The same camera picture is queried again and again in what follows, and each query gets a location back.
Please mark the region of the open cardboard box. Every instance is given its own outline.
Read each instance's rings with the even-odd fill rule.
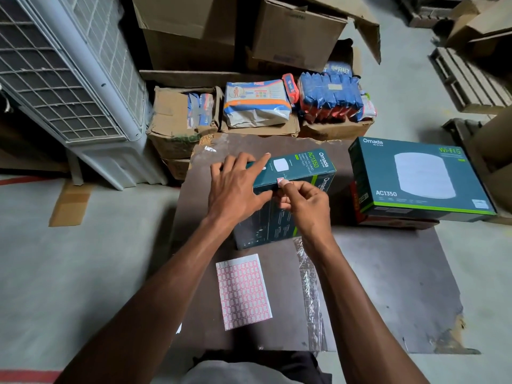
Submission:
[[[231,70],[237,0],[133,0],[156,70]]]
[[[212,93],[214,95],[213,118],[210,126],[189,129],[187,127],[187,96],[183,93]],[[154,114],[147,136],[166,163],[169,160],[187,159],[202,136],[215,133],[220,125],[223,93],[220,87],[198,89],[155,88]]]
[[[322,72],[348,20],[278,0],[262,0],[253,58]]]

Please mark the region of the table surface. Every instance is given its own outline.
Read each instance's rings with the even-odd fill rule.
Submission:
[[[176,250],[206,215],[209,165],[227,154],[245,151],[256,158],[324,148],[337,169],[329,188],[331,222],[336,242],[359,277],[389,329],[411,353],[433,353],[436,341],[453,328],[462,312],[460,293],[434,228],[412,231],[355,227],[347,186],[352,181],[349,141],[317,142],[286,136],[218,134],[208,149],[195,148],[192,167],[181,188],[173,225]],[[215,263],[257,253],[272,318],[224,330]],[[319,288],[325,342],[321,350],[335,351],[323,294]],[[183,320],[173,348],[310,350],[303,284],[293,239],[236,250],[229,237],[208,265]]]

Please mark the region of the grey floor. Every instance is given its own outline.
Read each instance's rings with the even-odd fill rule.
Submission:
[[[378,118],[368,135],[445,142],[440,129],[458,113],[427,56],[433,32],[404,25],[392,0],[367,0],[381,23],[378,66],[357,32],[362,83]],[[0,186],[0,369],[62,369],[137,290],[162,257],[178,190],[98,186],[82,225],[48,228],[62,180]],[[480,356],[413,355],[431,382],[510,382],[512,227],[442,222],[436,227],[461,291],[464,345]],[[337,355],[322,369],[344,382]],[[155,382],[169,382],[189,356],[168,355]]]

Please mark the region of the cardboard piece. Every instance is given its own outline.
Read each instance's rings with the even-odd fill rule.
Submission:
[[[462,148],[359,137],[349,153],[361,213],[463,222],[496,215]]]
[[[77,226],[82,223],[86,214],[87,203],[94,189],[94,184],[85,183],[74,186],[71,180],[66,180],[61,194],[55,203],[48,226]]]
[[[322,148],[271,157],[254,181],[254,193],[277,191],[278,182],[283,179],[310,182],[327,192],[335,173],[336,168]],[[233,232],[238,249],[268,244],[299,234],[291,213],[279,209],[274,200],[268,201],[260,210],[241,221]]]
[[[184,181],[189,170],[190,159],[162,159],[174,179]]]
[[[133,0],[139,27],[234,46],[237,0]]]
[[[434,219],[376,217],[374,215],[362,214],[361,208],[359,206],[359,196],[357,195],[355,181],[352,181],[350,183],[350,194],[352,195],[352,202],[354,205],[355,220],[357,225],[424,230],[432,228],[433,226],[439,224],[439,221],[436,221]]]
[[[142,30],[155,70],[226,71],[233,68],[231,44]]]
[[[446,46],[474,45],[472,55],[490,56],[499,40],[512,35],[512,0],[464,0],[450,17],[456,20]]]
[[[254,32],[253,57],[322,72],[347,23],[342,17],[263,0]]]
[[[214,94],[215,104],[210,126],[187,128],[187,96],[183,93],[189,92]],[[160,157],[166,160],[190,158],[192,150],[201,136],[217,132],[220,124],[222,97],[222,90],[218,86],[200,89],[156,87],[155,113],[146,133]]]
[[[227,134],[273,136],[284,135],[297,137],[300,130],[297,113],[291,112],[287,122],[280,125],[258,126],[254,128],[230,128],[222,119],[220,131]]]
[[[490,164],[501,167],[512,163],[512,106],[503,109],[467,141]]]

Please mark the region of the plastic package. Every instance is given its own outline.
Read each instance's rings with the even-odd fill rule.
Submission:
[[[187,114],[187,128],[196,128],[199,125],[199,96],[196,93],[187,94],[189,99],[188,114]]]
[[[344,120],[345,116],[353,116],[363,107],[357,76],[302,73],[298,89],[301,110],[310,124]]]
[[[306,320],[308,322],[309,350],[314,352],[326,351],[327,340],[323,326],[322,310],[320,308],[317,270],[304,251],[302,237],[295,238],[293,243],[297,250],[302,291],[304,293],[304,306],[306,309]]]
[[[293,75],[291,73],[283,75],[283,82],[285,83],[285,89],[286,94],[288,95],[288,100],[292,105],[296,104],[298,102],[299,93]]]
[[[347,74],[349,77],[352,76],[352,68],[345,62],[329,61],[325,64],[323,72],[328,75]]]
[[[214,116],[214,95],[202,93],[199,98],[199,126],[210,126]]]
[[[228,82],[224,116],[232,128],[284,124],[291,113],[281,79],[264,82]]]

